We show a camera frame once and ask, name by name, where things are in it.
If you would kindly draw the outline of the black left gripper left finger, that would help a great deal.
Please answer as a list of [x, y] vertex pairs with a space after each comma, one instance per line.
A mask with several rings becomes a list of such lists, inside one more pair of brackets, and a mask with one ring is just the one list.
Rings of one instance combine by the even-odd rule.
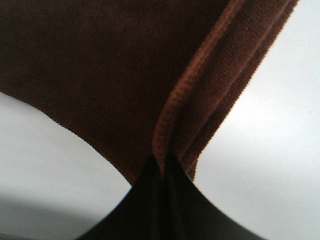
[[132, 188], [105, 218], [79, 240], [160, 240], [162, 180], [157, 161], [149, 157]]

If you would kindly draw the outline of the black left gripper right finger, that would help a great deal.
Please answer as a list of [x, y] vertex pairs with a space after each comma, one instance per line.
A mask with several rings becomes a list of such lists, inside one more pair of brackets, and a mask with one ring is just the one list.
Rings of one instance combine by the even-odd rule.
[[263, 240], [214, 206], [193, 184], [177, 157], [165, 159], [167, 240]]

